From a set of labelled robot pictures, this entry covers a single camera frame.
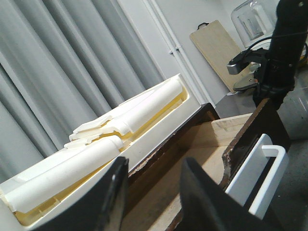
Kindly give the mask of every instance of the white plastic part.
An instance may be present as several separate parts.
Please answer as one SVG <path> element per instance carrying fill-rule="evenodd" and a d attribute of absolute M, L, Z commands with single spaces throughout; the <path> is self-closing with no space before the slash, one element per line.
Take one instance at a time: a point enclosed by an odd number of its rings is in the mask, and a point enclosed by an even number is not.
<path fill-rule="evenodd" d="M 18 187 L 3 194 L 1 198 L 12 212 L 26 213 L 117 157 L 122 144 L 117 136 L 103 138 L 48 171 L 41 169 L 44 172 L 31 179 L 26 180 L 24 175 L 27 172 L 22 172 L 14 180 L 24 177 L 26 181 L 20 182 Z M 40 167 L 48 164 L 46 158 Z"/>
<path fill-rule="evenodd" d="M 86 133 L 83 133 L 86 131 L 95 130 L 97 128 L 100 128 L 101 126 L 104 127 L 112 120 L 112 118 L 125 115 L 125 113 L 129 112 L 132 108 L 135 108 L 138 104 L 144 102 L 144 100 L 150 97 L 150 95 L 152 95 L 154 91 L 157 91 L 164 85 L 169 85 L 171 83 L 172 85 L 173 84 L 176 85 L 177 89 L 180 89 L 179 88 L 180 84 L 181 90 L 186 91 L 187 94 L 186 99 L 182 103 L 177 105 L 177 107 L 174 108 L 172 111 L 166 114 L 160 121 L 158 121 L 151 128 L 149 128 L 142 136 L 134 140 L 130 144 L 130 146 L 121 153 L 118 150 L 116 151 L 113 148 L 111 148 L 111 146 L 113 145 L 117 149 L 121 147 L 122 141 L 118 136 L 109 136 L 107 138 L 101 138 L 99 140 L 93 141 L 99 137 L 98 134 L 86 135 Z M 167 102 L 164 102 L 163 104 L 167 105 L 169 103 L 169 100 L 168 99 L 165 100 L 167 100 Z M 153 149 L 155 149 L 161 142 L 163 142 L 168 136 L 170 136 L 178 127 L 181 126 L 181 124 L 183 124 L 189 117 L 191 117 L 200 107 L 201 106 L 199 102 L 192 94 L 187 83 L 182 79 L 181 75 L 176 75 L 164 81 L 163 83 L 141 93 L 140 95 L 137 95 L 132 99 L 124 102 L 117 108 L 97 118 L 96 120 L 81 125 L 74 131 L 75 134 L 83 133 L 83 135 L 80 136 L 80 139 L 74 140 L 66 144 L 65 145 L 66 148 L 60 150 L 59 152 L 49 156 L 48 158 L 42 160 L 41 162 L 37 163 L 31 168 L 28 168 L 24 172 L 0 184 L 0 191 L 2 191 L 2 193 L 0 192 L 0 195 L 2 196 L 2 200 L 0 200 L 1 231 L 12 231 L 12 230 L 30 231 L 53 219 L 54 217 L 65 211 L 67 208 L 69 208 L 82 196 L 84 196 L 102 178 L 102 176 L 106 173 L 108 168 L 113 163 L 113 160 L 109 164 L 107 164 L 106 167 L 99 170 L 90 179 L 88 179 L 86 182 L 84 182 L 82 185 L 76 188 L 73 192 L 71 192 L 66 198 L 64 198 L 64 200 L 62 200 L 58 205 L 56 205 L 49 212 L 47 212 L 43 217 L 41 217 L 40 219 L 38 219 L 29 226 L 22 226 L 18 222 L 17 218 L 14 216 L 12 211 L 9 209 L 8 205 L 10 205 L 10 208 L 12 208 L 13 210 L 18 208 L 22 209 L 23 211 L 26 211 L 32 208 L 34 205 L 40 203 L 42 200 L 45 200 L 45 198 L 47 198 L 49 195 L 41 196 L 41 193 L 45 193 L 43 192 L 43 189 L 40 188 L 41 186 L 44 187 L 44 183 L 41 184 L 41 181 L 39 180 L 35 181 L 36 178 L 39 177 L 39 175 L 42 174 L 44 175 L 45 172 L 49 172 L 53 170 L 55 167 L 64 166 L 62 164 L 64 164 L 66 161 L 75 159 L 77 155 L 81 154 L 82 157 L 80 158 L 80 161 L 82 165 L 80 166 L 79 164 L 77 166 L 74 166 L 73 168 L 75 167 L 82 168 L 83 173 L 81 175 L 83 175 L 84 177 L 87 174 L 86 170 L 88 170 L 88 168 L 84 166 L 83 161 L 85 161 L 86 163 L 89 162 L 89 165 L 92 168 L 95 168 L 96 167 L 95 165 L 98 164 L 95 163 L 95 160 L 96 161 L 97 159 L 101 160 L 100 155 L 104 154 L 105 152 L 108 152 L 109 154 L 113 153 L 115 156 L 118 156 L 119 154 L 119 156 L 124 156 L 128 158 L 129 159 L 128 168 L 129 171 L 131 171 L 140 161 L 142 161 Z M 103 141 L 104 139 L 108 140 L 111 137 L 115 137 L 115 140 L 113 140 L 114 144 L 112 145 L 110 144 L 110 148 L 112 150 L 109 152 L 108 150 L 105 149 L 105 145 L 103 144 L 99 145 L 99 143 L 101 143 L 101 141 Z M 58 179 L 54 178 L 55 175 L 52 175 L 51 179 L 58 181 Z M 71 179 L 69 175 L 66 175 L 62 176 L 59 179 L 59 183 L 61 186 L 64 186 L 64 184 L 67 185 L 71 184 L 71 182 L 75 180 L 76 179 Z M 30 194 L 33 193 L 33 195 L 32 196 L 26 195 L 24 197 L 24 194 L 29 191 L 23 192 L 21 190 L 21 187 L 23 187 L 23 185 L 28 182 L 31 183 L 32 187 Z"/>
<path fill-rule="evenodd" d="M 249 208 L 249 212 L 260 219 L 263 219 L 289 162 L 283 147 L 272 145 L 270 137 L 263 134 L 226 189 L 226 193 L 243 206 L 269 157 L 276 159 Z"/>
<path fill-rule="evenodd" d="M 70 135 L 70 140 L 95 134 L 113 133 L 114 131 L 121 135 L 129 132 L 134 133 L 182 92 L 183 86 L 178 79 L 167 80 L 164 84 L 143 94 L 142 101 L 135 98 L 136 104 L 133 104 L 134 102 L 131 100 L 129 108 L 125 107 L 125 104 L 120 105 L 116 110 L 117 115 L 110 111 L 100 119 L 81 125 Z"/>

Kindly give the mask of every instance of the white cylindrical part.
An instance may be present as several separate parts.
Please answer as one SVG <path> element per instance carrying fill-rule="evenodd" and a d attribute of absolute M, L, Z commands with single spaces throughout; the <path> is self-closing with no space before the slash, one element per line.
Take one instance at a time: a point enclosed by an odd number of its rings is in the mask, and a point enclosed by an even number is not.
<path fill-rule="evenodd" d="M 95 141 L 82 152 L 4 195 L 12 212 L 26 213 L 120 154 L 117 136 Z"/>

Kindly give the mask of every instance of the wooden drawer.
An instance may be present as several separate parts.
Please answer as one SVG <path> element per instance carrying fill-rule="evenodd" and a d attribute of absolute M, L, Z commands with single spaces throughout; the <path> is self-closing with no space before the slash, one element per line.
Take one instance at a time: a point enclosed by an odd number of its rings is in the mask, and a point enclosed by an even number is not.
<path fill-rule="evenodd" d="M 183 158 L 192 156 L 223 189 L 263 134 L 290 147 L 283 124 L 266 99 L 253 114 L 219 119 L 205 104 L 129 174 L 122 231 L 173 230 L 181 220 L 179 179 Z"/>

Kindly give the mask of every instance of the black plastic piece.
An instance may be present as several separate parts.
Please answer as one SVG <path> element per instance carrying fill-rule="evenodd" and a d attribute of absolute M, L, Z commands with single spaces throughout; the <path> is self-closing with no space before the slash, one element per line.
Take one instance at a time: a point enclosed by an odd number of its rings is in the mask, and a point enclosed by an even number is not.
<path fill-rule="evenodd" d="M 183 219 L 176 231 L 279 231 L 229 197 L 191 157 L 182 165 Z"/>
<path fill-rule="evenodd" d="M 36 231 L 118 231 L 128 191 L 128 160 L 118 157 L 75 204 Z"/>

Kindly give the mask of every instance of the glass jar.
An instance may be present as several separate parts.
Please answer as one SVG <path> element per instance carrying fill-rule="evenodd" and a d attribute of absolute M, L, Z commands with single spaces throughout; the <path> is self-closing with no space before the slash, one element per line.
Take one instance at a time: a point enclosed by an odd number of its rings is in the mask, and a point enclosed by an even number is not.
<path fill-rule="evenodd" d="M 248 0 L 233 10 L 231 20 L 246 48 L 273 33 L 277 5 L 278 0 Z"/>

